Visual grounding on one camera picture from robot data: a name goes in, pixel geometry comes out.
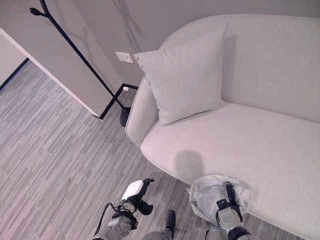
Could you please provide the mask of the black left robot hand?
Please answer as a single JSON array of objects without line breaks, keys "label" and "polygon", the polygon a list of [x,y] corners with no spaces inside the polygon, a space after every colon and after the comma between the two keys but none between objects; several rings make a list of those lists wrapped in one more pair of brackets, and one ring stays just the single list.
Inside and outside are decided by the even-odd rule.
[{"label": "black left robot hand", "polygon": [[150,215],[154,206],[145,202],[143,197],[150,183],[154,181],[152,178],[145,178],[144,180],[137,180],[129,184],[122,195],[121,207],[132,214],[139,211],[144,216]]}]

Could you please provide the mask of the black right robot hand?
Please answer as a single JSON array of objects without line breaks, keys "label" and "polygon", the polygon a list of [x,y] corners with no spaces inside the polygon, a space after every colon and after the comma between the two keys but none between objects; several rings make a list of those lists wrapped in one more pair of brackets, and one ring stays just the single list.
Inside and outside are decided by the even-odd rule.
[{"label": "black right robot hand", "polygon": [[227,181],[225,183],[225,189],[226,189],[226,192],[227,192],[227,196],[228,196],[229,202],[231,204],[235,204],[236,203],[236,193],[235,193],[233,184],[231,182]]}]

